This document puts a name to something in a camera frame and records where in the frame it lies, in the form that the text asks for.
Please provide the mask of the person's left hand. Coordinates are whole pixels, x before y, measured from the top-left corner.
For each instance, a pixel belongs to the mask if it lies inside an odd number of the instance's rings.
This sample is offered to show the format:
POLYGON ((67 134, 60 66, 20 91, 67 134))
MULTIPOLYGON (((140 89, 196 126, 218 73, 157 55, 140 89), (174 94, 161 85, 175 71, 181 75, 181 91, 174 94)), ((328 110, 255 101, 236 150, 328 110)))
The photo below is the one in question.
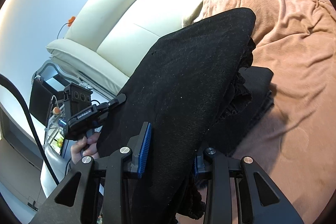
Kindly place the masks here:
POLYGON ((83 137, 71 147, 71 159, 72 163, 78 163, 83 157, 91 156, 94 159, 98 159, 100 156, 97 150, 97 141, 100 136, 99 132, 95 132, 89 138, 83 137))

